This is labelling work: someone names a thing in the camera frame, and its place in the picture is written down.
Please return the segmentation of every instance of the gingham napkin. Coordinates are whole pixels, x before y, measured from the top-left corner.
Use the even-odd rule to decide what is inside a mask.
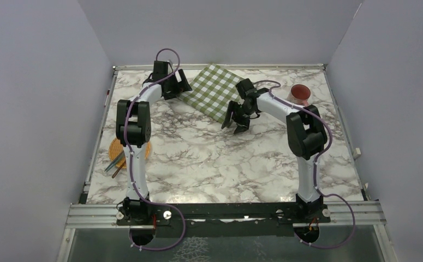
[[[180,98],[219,123],[224,122],[229,101],[240,100],[235,85],[243,78],[228,70],[210,64],[190,83],[191,92],[184,92]]]

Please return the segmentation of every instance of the gray marble vein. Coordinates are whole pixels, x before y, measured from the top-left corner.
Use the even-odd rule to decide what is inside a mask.
[[[191,81],[199,70],[185,70]],[[353,163],[321,70],[232,70],[252,81],[282,83],[274,94],[288,96],[294,84],[312,91],[311,104],[319,108],[333,131],[332,147],[321,158],[321,188],[348,200],[362,200]],[[126,170],[115,179],[104,168],[115,137],[116,103],[139,93],[149,71],[120,72],[87,202],[118,203],[127,187]],[[250,130],[233,135],[221,125],[178,99],[151,106],[152,153],[146,161],[147,184],[153,201],[161,203],[236,203],[294,201],[298,187],[296,158],[287,144],[283,123],[268,114],[252,120]]]

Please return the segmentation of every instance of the white marble surface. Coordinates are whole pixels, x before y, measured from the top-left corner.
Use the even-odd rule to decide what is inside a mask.
[[[185,70],[189,81],[199,70]],[[321,188],[347,200],[362,200],[332,98],[321,70],[232,70],[250,78],[276,80],[274,94],[286,98],[294,84],[312,91],[309,102],[333,131],[333,145],[321,158]],[[92,174],[88,204],[118,203],[127,187],[126,170],[115,179],[108,148],[115,137],[116,103],[139,93],[150,71],[120,72]],[[296,158],[291,154],[284,124],[268,114],[252,120],[250,130],[233,135],[178,99],[151,106],[152,153],[146,161],[151,200],[162,203],[237,203],[294,201],[298,187]],[[330,198],[326,201],[338,201]]]

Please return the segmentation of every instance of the wire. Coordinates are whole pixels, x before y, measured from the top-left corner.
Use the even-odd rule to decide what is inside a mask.
[[[318,115],[316,115],[316,114],[314,114],[313,112],[311,112],[311,111],[308,111],[308,110],[306,110],[306,109],[304,109],[303,107],[301,107],[301,106],[298,106],[298,105],[296,105],[296,104],[292,104],[292,103],[290,103],[290,102],[287,102],[287,101],[285,101],[285,100],[283,100],[283,99],[280,99],[280,98],[278,98],[278,97],[276,97],[273,93],[272,93],[272,90],[274,89],[274,88],[279,88],[279,87],[281,87],[282,85],[281,85],[281,83],[279,83],[279,82],[277,82],[277,81],[273,81],[273,80],[261,80],[261,81],[257,81],[257,82],[255,82],[255,83],[253,83],[254,85],[256,85],[256,84],[260,84],[260,83],[263,83],[263,82],[269,82],[269,83],[273,83],[273,84],[276,84],[276,86],[273,86],[273,87],[271,87],[271,88],[269,88],[269,95],[273,98],[273,99],[275,99],[276,101],[278,101],[278,102],[280,102],[280,103],[282,103],[282,104],[284,104],[284,105],[286,105],[286,106],[289,106],[289,107],[291,107],[291,108],[295,108],[295,109],[298,109],[298,110],[300,110],[300,111],[303,111],[303,112],[305,112],[305,113],[307,113],[307,114],[309,114],[309,115],[311,115],[311,116],[313,116],[314,118],[316,118],[317,120],[319,120],[323,125],[324,125],[324,127],[327,129],[327,132],[329,133],[329,143],[327,144],[327,146],[324,148],[324,150],[322,150],[319,154],[317,154],[315,157],[314,157],[314,168],[313,168],[313,178],[314,178],[314,188],[316,189],[316,191],[321,195],[321,196],[323,196],[323,197],[325,197],[325,198],[329,198],[329,197],[338,197],[338,198],[340,198],[345,204],[346,204],[346,206],[349,208],[349,211],[351,212],[351,216],[353,217],[353,229],[352,229],[352,231],[351,231],[351,234],[349,234],[349,236],[343,241],[343,242],[341,242],[341,243],[339,243],[339,244],[336,244],[336,245],[333,245],[333,246],[328,246],[328,247],[326,247],[326,246],[318,246],[318,245],[313,245],[313,244],[311,244],[311,243],[308,243],[308,242],[305,242],[304,240],[302,240],[302,239],[300,239],[300,242],[301,243],[303,243],[303,244],[305,244],[305,245],[307,245],[307,246],[310,246],[310,247],[314,247],[314,248],[318,248],[318,249],[334,249],[334,248],[338,248],[338,247],[341,247],[341,246],[343,246],[343,245],[345,245],[346,243],[348,243],[350,240],[351,240],[351,238],[354,236],[354,233],[356,232],[356,217],[354,216],[354,211],[353,211],[353,208],[351,207],[351,205],[349,205],[349,203],[343,198],[343,197],[341,197],[340,195],[338,195],[338,194],[328,194],[328,195],[325,195],[324,193],[322,193],[321,191],[320,191],[320,189],[319,189],[319,187],[318,187],[318,185],[317,185],[317,163],[318,163],[318,159],[319,159],[319,157],[323,154],[323,153],[325,153],[331,146],[332,146],[332,140],[333,140],[333,134],[332,134],[332,130],[330,129],[330,127],[327,125],[327,123],[324,121],[324,120],[322,120],[322,118],[320,118]]]
[[[162,79],[160,79],[160,80],[158,80],[158,81],[155,81],[155,82],[153,82],[153,83],[151,83],[150,85],[148,85],[147,87],[145,87],[145,88],[143,88],[141,91],[140,91],[140,93],[139,93],[139,95],[137,96],[137,97],[135,97],[134,99],[133,99],[133,101],[131,102],[131,104],[129,105],[129,108],[128,108],[128,112],[127,112],[127,114],[126,114],[126,120],[124,121],[124,126],[125,127],[127,127],[128,126],[128,121],[129,121],[129,118],[130,118],[130,116],[131,116],[131,110],[133,109],[133,105],[134,105],[134,103],[135,102],[137,102],[137,100],[142,96],[142,94],[143,93],[145,93],[145,91],[147,91],[150,87],[152,87],[153,85],[156,85],[156,84],[158,84],[158,83],[160,83],[160,82],[162,82],[162,81],[164,81],[164,80],[166,80],[166,79],[168,79],[168,78],[170,78],[171,76],[173,76],[174,74],[176,74],[176,72],[177,72],[177,70],[179,69],[179,65],[181,64],[181,59],[179,58],[179,54],[176,52],[176,51],[174,51],[173,49],[171,49],[171,48],[163,48],[163,49],[161,49],[160,51],[158,51],[158,53],[157,53],[157,55],[156,55],[156,57],[155,57],[155,60],[158,60],[158,55],[161,53],[161,52],[163,52],[163,51],[171,51],[171,52],[173,52],[175,55],[176,55],[176,57],[177,57],[177,66],[176,66],[176,69],[174,69],[172,72],[171,72],[171,74],[169,74],[169,75],[167,75],[167,76],[165,76],[164,78],[162,78]],[[164,251],[164,250],[168,250],[168,249],[170,249],[170,248],[173,248],[173,247],[175,247],[177,244],[179,244],[180,242],[181,242],[181,240],[184,238],[184,235],[186,234],[186,219],[184,218],[184,215],[182,214],[182,212],[177,208],[177,207],[175,207],[175,206],[173,206],[173,205],[169,205],[169,204],[163,204],[163,203],[154,203],[154,202],[151,202],[151,201],[149,201],[149,200],[147,200],[147,199],[145,199],[142,195],[141,195],[141,193],[139,192],[139,190],[138,190],[138,187],[136,186],[136,181],[134,180],[134,176],[133,176],[133,170],[132,170],[132,166],[133,166],[133,148],[131,147],[131,144],[129,143],[129,141],[128,141],[128,128],[125,128],[124,129],[124,131],[123,131],[123,137],[124,137],[124,140],[125,140],[125,142],[126,142],[126,145],[129,147],[129,152],[130,152],[130,154],[129,154],[129,171],[128,171],[128,174],[129,174],[129,177],[131,178],[131,181],[132,181],[132,184],[133,184],[133,187],[134,187],[134,190],[136,191],[136,193],[137,193],[137,195],[139,196],[139,198],[142,200],[142,201],[144,201],[144,202],[146,202],[146,203],[148,203],[148,204],[151,204],[151,205],[157,205],[157,206],[167,206],[167,207],[169,207],[169,208],[172,208],[172,209],[174,209],[174,210],[176,210],[177,211],[177,213],[179,214],[179,216],[181,216],[181,219],[182,219],[182,226],[183,226],[183,228],[182,228],[182,234],[181,234],[181,236],[179,237],[179,239],[176,241],[176,242],[174,242],[173,244],[171,244],[171,245],[169,245],[169,246],[166,246],[166,247],[142,247],[142,246],[138,246],[138,245],[136,245],[135,243],[134,243],[134,241],[133,241],[133,239],[131,238],[131,234],[129,234],[129,240],[131,241],[131,247],[137,247],[137,248],[139,248],[140,250],[142,250],[142,249],[144,249],[144,250],[149,250],[149,251]]]

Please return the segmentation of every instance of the purple cable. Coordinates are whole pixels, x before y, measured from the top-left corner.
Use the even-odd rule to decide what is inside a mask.
[[[355,218],[355,216],[354,216],[354,212],[353,212],[353,208],[349,205],[349,203],[343,198],[343,197],[341,197],[340,195],[338,195],[338,194],[328,194],[328,195],[324,195],[324,193],[322,193],[321,191],[320,191],[320,189],[319,189],[319,187],[318,187],[318,185],[317,185],[317,160],[319,159],[319,157],[323,154],[323,153],[325,153],[329,148],[330,148],[330,146],[332,145],[332,139],[333,139],[333,135],[332,135],[332,130],[330,129],[330,127],[327,125],[327,123],[324,121],[324,120],[322,120],[322,118],[320,118],[318,115],[316,115],[316,114],[314,114],[313,112],[310,112],[310,111],[308,111],[308,110],[306,110],[306,109],[304,109],[303,107],[301,107],[301,106],[298,106],[298,105],[295,105],[295,104],[291,104],[291,103],[287,103],[285,100],[283,100],[283,99],[280,99],[280,98],[278,98],[278,97],[276,97],[276,96],[274,96],[274,94],[272,94],[272,90],[274,89],[274,88],[279,88],[279,87],[281,87],[282,85],[281,85],[281,83],[279,83],[279,82],[277,82],[277,81],[273,81],[273,80],[261,80],[261,81],[257,81],[257,82],[255,82],[255,83],[253,83],[254,85],[256,85],[256,84],[259,84],[259,83],[262,83],[262,82],[269,82],[269,83],[273,83],[273,84],[276,84],[277,86],[273,86],[273,87],[271,87],[271,88],[269,88],[269,95],[273,98],[273,99],[275,99],[276,101],[278,101],[278,102],[280,102],[280,103],[282,103],[282,104],[284,104],[284,105],[286,105],[286,106],[289,106],[289,107],[291,107],[291,108],[295,108],[295,109],[298,109],[298,110],[300,110],[300,111],[303,111],[303,112],[305,112],[305,113],[307,113],[307,114],[309,114],[309,115],[311,115],[311,116],[313,116],[314,118],[316,118],[317,120],[319,120],[323,125],[324,125],[324,127],[327,129],[327,132],[329,133],[329,143],[327,144],[327,146],[324,148],[324,150],[322,150],[319,154],[317,154],[315,157],[314,157],[314,171],[313,171],[313,178],[314,178],[314,188],[316,189],[316,191],[321,195],[321,196],[323,196],[323,197],[325,197],[325,198],[329,198],[329,197],[338,197],[338,198],[340,198],[345,204],[346,204],[346,206],[349,208],[349,211],[351,212],[351,215],[353,216],[353,230],[351,231],[351,234],[349,234],[349,236],[343,241],[343,242],[341,242],[341,243],[339,243],[339,244],[336,244],[336,245],[333,245],[333,246],[329,246],[329,247],[325,247],[325,246],[318,246],[318,245],[314,245],[314,244],[312,244],[312,243],[307,243],[307,242],[305,242],[305,241],[303,241],[303,240],[301,240],[300,239],[300,237],[298,237],[296,234],[296,237],[298,237],[298,239],[300,239],[300,242],[301,243],[303,243],[303,244],[305,244],[305,245],[307,245],[307,246],[310,246],[310,247],[314,247],[314,248],[319,248],[319,249],[334,249],[334,248],[337,248],[337,247],[341,247],[341,246],[343,246],[343,245],[345,245],[346,243],[348,243],[350,240],[351,240],[351,238],[353,237],[353,235],[354,235],[354,233],[356,232],[356,218]]]
[[[179,54],[178,54],[176,51],[174,51],[173,49],[171,49],[171,48],[163,48],[163,49],[161,49],[160,51],[158,51],[157,56],[155,57],[155,60],[158,60],[158,55],[159,55],[161,52],[166,51],[166,50],[173,52],[173,53],[177,56],[177,66],[176,66],[176,69],[174,69],[174,70],[171,72],[171,74],[167,75],[166,77],[164,77],[164,78],[162,78],[162,79],[160,79],[160,80],[158,80],[158,81],[155,81],[155,82],[151,83],[151,84],[150,84],[150,85],[148,85],[146,88],[144,88],[144,89],[142,89],[142,90],[140,91],[139,95],[138,95],[137,97],[135,97],[135,98],[134,98],[134,100],[133,100],[133,101],[131,102],[131,104],[129,105],[128,113],[126,114],[126,120],[124,121],[124,126],[125,126],[125,127],[127,127],[127,126],[128,126],[128,120],[129,120],[129,118],[130,118],[130,116],[131,116],[131,110],[132,110],[132,108],[133,108],[134,103],[135,103],[135,102],[139,99],[139,97],[141,97],[141,96],[142,96],[142,94],[143,94],[143,93],[145,93],[145,91],[147,91],[147,89],[149,89],[151,86],[156,85],[156,84],[158,84],[158,83],[160,83],[160,82],[162,82],[162,81],[164,81],[164,80],[166,80],[166,79],[170,78],[170,77],[171,77],[171,76],[173,76],[174,74],[176,74],[177,70],[179,69],[179,65],[181,64],[181,59],[179,58]],[[123,137],[124,137],[124,140],[126,141],[126,145],[129,147],[129,151],[132,153],[132,152],[133,152],[133,148],[131,147],[131,144],[128,142],[128,132],[127,132],[127,130],[128,130],[128,128],[125,128],[125,129],[124,129],[124,132],[123,132]],[[132,155],[132,154],[129,154],[129,167],[132,167],[132,166],[133,166],[133,155]],[[154,202],[151,202],[151,201],[148,201],[147,199],[145,199],[145,198],[144,198],[144,197],[140,194],[140,192],[139,192],[139,190],[138,190],[138,187],[136,186],[136,181],[134,181],[133,171],[132,171],[132,169],[131,169],[131,168],[129,169],[128,173],[129,173],[129,177],[131,178],[131,181],[132,181],[132,184],[133,184],[134,190],[136,190],[137,195],[139,196],[139,198],[140,198],[142,201],[144,201],[144,202],[146,202],[146,203],[148,203],[148,204],[151,204],[151,205],[167,206],[167,207],[170,207],[170,208],[172,208],[172,209],[176,210],[176,211],[177,211],[177,213],[179,213],[179,215],[181,216],[181,219],[182,219],[182,226],[183,226],[183,227],[182,227],[182,234],[181,234],[181,236],[179,237],[179,239],[178,239],[176,242],[174,242],[173,244],[171,244],[171,245],[169,245],[169,246],[167,246],[167,247],[144,247],[144,248],[142,248],[142,246],[138,246],[138,245],[136,245],[136,244],[134,243],[133,239],[131,238],[131,234],[129,234],[129,240],[130,240],[130,241],[131,241],[131,243],[132,243],[131,247],[133,247],[133,246],[134,246],[134,247],[138,247],[140,250],[145,249],[145,250],[149,250],[149,251],[164,251],[164,250],[168,250],[168,249],[170,249],[170,248],[175,247],[177,244],[179,244],[179,243],[181,242],[181,240],[184,238],[184,235],[186,234],[186,219],[184,218],[184,215],[182,214],[182,212],[181,212],[181,211],[180,211],[177,207],[175,207],[175,206],[173,206],[173,205],[169,205],[169,204],[162,204],[162,203],[154,203]]]

